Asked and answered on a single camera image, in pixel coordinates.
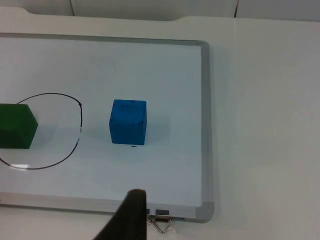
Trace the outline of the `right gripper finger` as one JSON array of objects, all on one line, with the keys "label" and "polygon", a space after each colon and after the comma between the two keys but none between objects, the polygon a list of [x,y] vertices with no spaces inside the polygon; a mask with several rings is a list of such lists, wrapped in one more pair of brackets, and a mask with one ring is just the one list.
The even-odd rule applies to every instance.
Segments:
[{"label": "right gripper finger", "polygon": [[147,195],[142,189],[130,190],[121,205],[95,236],[96,240],[147,239]]}]

